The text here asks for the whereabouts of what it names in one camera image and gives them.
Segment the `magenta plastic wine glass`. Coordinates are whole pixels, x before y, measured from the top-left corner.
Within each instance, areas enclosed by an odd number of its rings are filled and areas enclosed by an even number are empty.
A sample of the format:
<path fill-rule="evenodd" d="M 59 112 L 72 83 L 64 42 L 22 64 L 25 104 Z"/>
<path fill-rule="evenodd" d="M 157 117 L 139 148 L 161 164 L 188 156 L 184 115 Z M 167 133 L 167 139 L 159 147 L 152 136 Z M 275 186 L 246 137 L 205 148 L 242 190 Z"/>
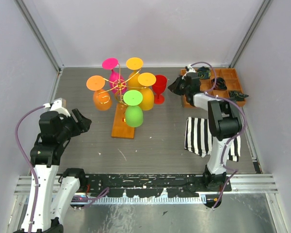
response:
<path fill-rule="evenodd" d="M 105 70 L 110 70 L 111 74 L 109 77 L 109 86 L 111 91 L 116 94 L 125 93 L 127 88 L 124 86 L 124 79 L 122 75 L 116 72 L 114 69 L 119 65 L 119 62 L 116 58 L 107 58 L 105 61 L 102 62 L 102 67 Z"/>

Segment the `red plastic wine glass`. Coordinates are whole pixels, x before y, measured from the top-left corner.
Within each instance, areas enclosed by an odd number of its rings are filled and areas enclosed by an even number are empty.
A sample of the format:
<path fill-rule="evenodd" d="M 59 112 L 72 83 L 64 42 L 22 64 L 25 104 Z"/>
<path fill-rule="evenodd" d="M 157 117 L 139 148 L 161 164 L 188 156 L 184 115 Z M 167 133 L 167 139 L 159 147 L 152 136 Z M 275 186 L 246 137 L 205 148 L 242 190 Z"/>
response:
<path fill-rule="evenodd" d="M 163 104 L 165 101 L 163 92 L 166 90 L 167 78 L 163 75 L 156 75 L 156 82 L 152 85 L 152 90 L 155 93 L 154 103 Z"/>

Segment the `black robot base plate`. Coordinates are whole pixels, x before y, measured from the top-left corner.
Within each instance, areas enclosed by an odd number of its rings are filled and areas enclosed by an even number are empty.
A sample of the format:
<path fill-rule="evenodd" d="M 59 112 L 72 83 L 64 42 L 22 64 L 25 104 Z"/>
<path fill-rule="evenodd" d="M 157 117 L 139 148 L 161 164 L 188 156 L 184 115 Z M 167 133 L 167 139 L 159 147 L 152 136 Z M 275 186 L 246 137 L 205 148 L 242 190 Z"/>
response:
<path fill-rule="evenodd" d="M 77 190 L 95 197 L 106 187 L 111 198 L 159 197 L 167 192 L 168 198 L 199 197 L 200 192 L 220 192 L 223 183 L 204 184 L 198 174 L 86 174 L 85 184 Z"/>

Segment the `gold wire wine glass rack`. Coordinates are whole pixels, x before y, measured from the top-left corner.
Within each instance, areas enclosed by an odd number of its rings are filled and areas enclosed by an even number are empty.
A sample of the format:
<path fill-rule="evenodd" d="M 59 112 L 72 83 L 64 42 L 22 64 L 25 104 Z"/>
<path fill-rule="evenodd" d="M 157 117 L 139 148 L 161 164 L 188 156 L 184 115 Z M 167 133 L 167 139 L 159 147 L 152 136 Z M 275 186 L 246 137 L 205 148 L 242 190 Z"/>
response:
<path fill-rule="evenodd" d="M 121 65 L 119 65 L 114 69 L 116 72 L 118 72 L 121 75 Z M 127 80 L 124 79 L 124 86 L 127 88 L 126 91 L 128 91 L 128 85 Z M 111 89 L 106 90 L 109 94 L 113 94 Z M 116 93 L 114 94 L 114 97 L 117 101 L 116 110 L 114 114 L 114 120 L 113 120 L 113 127 L 111 132 L 112 138 L 122 138 L 122 139 L 133 139 L 135 129 L 133 127 L 130 127 L 126 124 L 126 118 L 125 118 L 125 111 L 127 108 L 127 105 L 125 104 L 123 100 L 123 95 L 125 93 Z"/>

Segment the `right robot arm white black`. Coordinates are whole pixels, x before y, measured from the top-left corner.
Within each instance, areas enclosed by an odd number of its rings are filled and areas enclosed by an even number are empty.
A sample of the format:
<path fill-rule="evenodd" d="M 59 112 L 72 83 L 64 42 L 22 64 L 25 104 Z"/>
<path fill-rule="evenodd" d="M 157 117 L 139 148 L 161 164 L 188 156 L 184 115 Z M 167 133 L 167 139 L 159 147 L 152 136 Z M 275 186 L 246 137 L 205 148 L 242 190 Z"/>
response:
<path fill-rule="evenodd" d="M 210 159 L 203 173 L 203 186 L 208 191 L 214 191 L 221 183 L 226 184 L 226 166 L 228 150 L 232 141 L 240 136 L 247 125 L 243 111 L 236 102 L 213 96 L 211 90 L 201 92 L 198 76 L 189 72 L 168 86 L 176 95 L 184 95 L 186 101 L 196 108 L 208 112 L 208 126 L 212 136 Z"/>

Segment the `orange plastic wine glass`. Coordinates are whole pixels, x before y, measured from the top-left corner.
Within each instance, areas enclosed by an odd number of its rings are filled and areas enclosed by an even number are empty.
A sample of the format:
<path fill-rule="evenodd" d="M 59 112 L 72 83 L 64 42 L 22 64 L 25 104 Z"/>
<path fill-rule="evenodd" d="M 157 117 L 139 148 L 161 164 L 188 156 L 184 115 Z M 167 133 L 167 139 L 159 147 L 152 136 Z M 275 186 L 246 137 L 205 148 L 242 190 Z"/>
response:
<path fill-rule="evenodd" d="M 100 111 L 107 111 L 112 106 L 110 94 L 103 89 L 105 82 L 105 79 L 99 75 L 91 76 L 86 82 L 86 87 L 94 92 L 93 102 Z"/>

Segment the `yellow wine glass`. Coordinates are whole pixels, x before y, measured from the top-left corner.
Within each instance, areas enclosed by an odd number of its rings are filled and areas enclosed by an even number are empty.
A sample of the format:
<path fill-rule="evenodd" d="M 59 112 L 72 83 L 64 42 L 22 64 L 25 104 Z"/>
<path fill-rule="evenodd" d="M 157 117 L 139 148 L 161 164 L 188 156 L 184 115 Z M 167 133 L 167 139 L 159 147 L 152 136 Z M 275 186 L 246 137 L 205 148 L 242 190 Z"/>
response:
<path fill-rule="evenodd" d="M 143 95 L 143 100 L 139 106 L 143 111 L 149 111 L 154 106 L 154 94 L 150 87 L 155 84 L 156 77 L 149 72 L 142 73 L 138 77 L 138 82 L 143 86 L 143 88 L 140 89 L 140 92 Z"/>
<path fill-rule="evenodd" d="M 138 90 L 143 86 L 138 82 L 138 77 L 140 75 L 141 68 L 143 66 L 143 61 L 141 58 L 132 57 L 126 61 L 126 66 L 128 69 L 132 70 L 127 80 L 127 85 L 129 90 Z"/>

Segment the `green plastic wine glass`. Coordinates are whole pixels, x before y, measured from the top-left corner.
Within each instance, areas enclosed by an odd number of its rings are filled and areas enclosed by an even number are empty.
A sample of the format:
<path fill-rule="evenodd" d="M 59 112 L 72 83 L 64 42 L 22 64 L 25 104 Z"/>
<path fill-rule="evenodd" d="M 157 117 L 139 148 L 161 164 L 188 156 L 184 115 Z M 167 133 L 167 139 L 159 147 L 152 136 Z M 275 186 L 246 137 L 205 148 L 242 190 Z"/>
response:
<path fill-rule="evenodd" d="M 129 90 L 124 96 L 123 100 L 127 105 L 125 111 L 126 124 L 130 127 L 137 128 L 143 123 L 143 111 L 139 104 L 143 100 L 143 95 L 137 90 Z"/>

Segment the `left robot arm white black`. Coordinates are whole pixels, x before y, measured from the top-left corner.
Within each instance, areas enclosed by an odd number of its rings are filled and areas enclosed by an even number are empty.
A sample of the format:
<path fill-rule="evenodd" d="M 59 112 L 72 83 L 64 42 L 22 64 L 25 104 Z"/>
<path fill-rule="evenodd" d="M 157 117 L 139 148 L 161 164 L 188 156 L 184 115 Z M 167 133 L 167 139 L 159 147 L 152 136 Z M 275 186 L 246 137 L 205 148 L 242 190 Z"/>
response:
<path fill-rule="evenodd" d="M 62 233 L 64 218 L 76 192 L 87 188 L 82 168 L 68 168 L 62 174 L 59 191 L 53 194 L 61 156 L 71 138 L 90 129 L 91 120 L 78 109 L 72 113 L 51 110 L 41 114 L 38 134 L 30 156 L 25 160 L 32 172 L 26 215 L 20 233 Z"/>

